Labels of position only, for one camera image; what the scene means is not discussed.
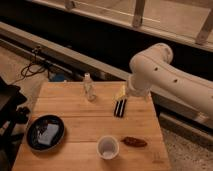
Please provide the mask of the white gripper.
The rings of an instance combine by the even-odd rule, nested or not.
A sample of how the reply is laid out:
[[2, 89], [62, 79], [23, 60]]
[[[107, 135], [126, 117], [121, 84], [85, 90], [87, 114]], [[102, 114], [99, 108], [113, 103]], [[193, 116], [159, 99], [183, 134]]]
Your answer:
[[121, 101], [127, 96], [143, 97], [145, 101], [149, 101], [149, 92], [151, 84], [147, 80], [139, 80], [135, 75], [130, 75], [126, 82], [126, 87], [121, 86], [115, 95], [116, 101]]

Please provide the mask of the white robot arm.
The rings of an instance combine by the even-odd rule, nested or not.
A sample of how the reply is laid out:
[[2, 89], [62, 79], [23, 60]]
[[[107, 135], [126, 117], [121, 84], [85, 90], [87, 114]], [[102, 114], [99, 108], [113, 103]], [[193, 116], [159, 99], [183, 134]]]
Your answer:
[[173, 51], [165, 43], [135, 54], [129, 63], [131, 74], [115, 99], [146, 97], [156, 85], [213, 119], [213, 82], [173, 67], [172, 59]]

